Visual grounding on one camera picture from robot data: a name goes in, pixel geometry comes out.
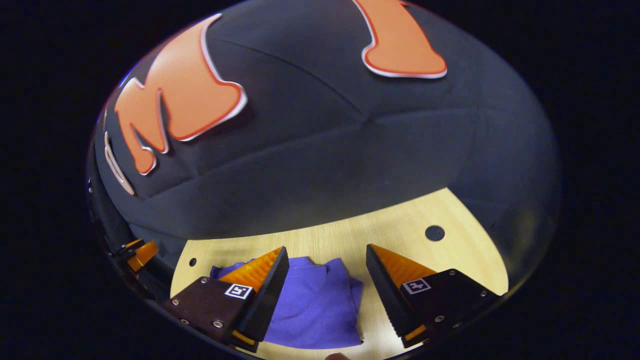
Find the orange logo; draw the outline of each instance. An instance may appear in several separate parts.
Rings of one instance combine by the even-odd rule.
[[[118,96],[115,111],[122,135],[142,175],[156,166],[153,150],[169,151],[161,100],[169,115],[168,132],[180,141],[189,141],[221,124],[246,104],[242,86],[220,78],[205,43],[207,28],[221,15],[203,20],[171,40],[151,64],[145,84],[132,78]],[[138,137],[153,150],[143,146]]]
[[[447,73],[444,59],[434,52],[426,35],[400,0],[353,0],[362,13],[371,43],[362,61],[372,72],[392,78],[440,78]],[[138,172],[156,167],[154,151],[169,151],[166,132],[189,141],[236,116],[247,102],[244,88],[218,74],[205,42],[216,14],[169,41],[152,62],[145,84],[131,78],[115,103],[124,141]],[[164,102],[169,119],[161,118]],[[120,170],[105,132],[105,156],[124,190],[134,195]],[[149,144],[145,146],[141,139]]]
[[[447,64],[434,52],[403,1],[353,0],[364,16],[371,44],[362,50],[369,70],[391,78],[441,78]]]

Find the orange letter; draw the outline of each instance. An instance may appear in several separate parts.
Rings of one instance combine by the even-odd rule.
[[[242,86],[220,78],[205,44],[207,28],[221,15],[171,40],[151,64],[145,85],[132,78],[118,96],[115,111],[122,135],[143,175],[156,166],[156,157],[138,136],[159,152],[169,151],[160,118],[161,98],[169,115],[169,133],[180,141],[189,141],[235,116],[246,104]]]
[[[447,64],[399,0],[353,0],[369,27],[362,50],[369,70],[391,78],[441,78]]]

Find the wooden surface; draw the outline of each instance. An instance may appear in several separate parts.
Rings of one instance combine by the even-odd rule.
[[[439,225],[444,239],[431,241],[425,230]],[[396,336],[365,265],[366,245],[373,243],[417,261],[437,272],[457,268],[502,295],[509,288],[504,262],[492,240],[471,212],[449,190],[353,218],[282,233],[243,238],[190,240],[173,275],[171,296],[197,277],[208,276],[213,265],[230,266],[257,258],[282,245],[290,258],[308,256],[317,264],[342,258],[349,274],[364,282],[358,330],[359,346],[330,350],[301,350],[262,342],[256,356],[264,359],[323,360],[342,352],[351,360],[386,359],[409,349]],[[196,265],[189,260],[196,258]]]

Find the black background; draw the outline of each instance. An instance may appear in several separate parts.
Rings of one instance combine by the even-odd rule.
[[[19,26],[4,32],[15,49],[4,54],[7,74],[19,80],[7,88],[17,89],[10,105],[19,115],[5,119],[5,149],[26,166],[7,164],[26,175],[7,177],[17,230],[9,242],[26,245],[5,254],[17,285],[7,291],[9,358],[224,358],[143,305],[108,267],[89,235],[83,171],[92,126],[122,76],[166,37],[232,3],[58,1],[4,12]],[[561,223],[538,270],[424,358],[638,358],[638,232],[625,228],[625,201],[638,198],[637,10],[612,1],[421,4],[521,73],[548,112],[565,171]],[[15,119],[26,131],[10,131]]]

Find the folded purple shirt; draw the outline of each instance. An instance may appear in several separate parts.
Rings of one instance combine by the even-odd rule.
[[[214,266],[211,277],[219,279],[243,265]],[[362,286],[362,281],[349,277],[340,258],[324,265],[309,258],[289,259],[289,272],[264,341],[309,349],[360,345],[356,318]]]

